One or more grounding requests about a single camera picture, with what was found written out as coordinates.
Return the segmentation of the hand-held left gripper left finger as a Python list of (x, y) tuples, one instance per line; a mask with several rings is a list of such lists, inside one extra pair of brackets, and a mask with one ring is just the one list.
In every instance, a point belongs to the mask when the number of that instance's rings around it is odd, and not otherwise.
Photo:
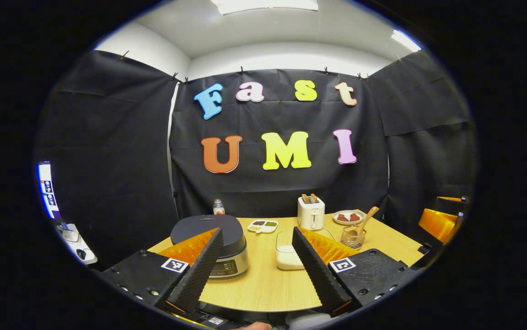
[(186, 240), (198, 248), (194, 261), (182, 260), (176, 252), (188, 252), (178, 243), (169, 254), (140, 250), (98, 275), (110, 286), (138, 301), (169, 313), (193, 313), (223, 245), (221, 228)]

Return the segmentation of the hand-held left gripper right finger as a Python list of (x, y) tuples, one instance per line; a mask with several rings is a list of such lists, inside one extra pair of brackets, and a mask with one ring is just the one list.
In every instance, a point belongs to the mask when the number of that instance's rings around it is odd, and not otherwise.
[(360, 252), (324, 236), (294, 227), (291, 244), (331, 317), (377, 302), (422, 272), (423, 260), (408, 266), (378, 249)]

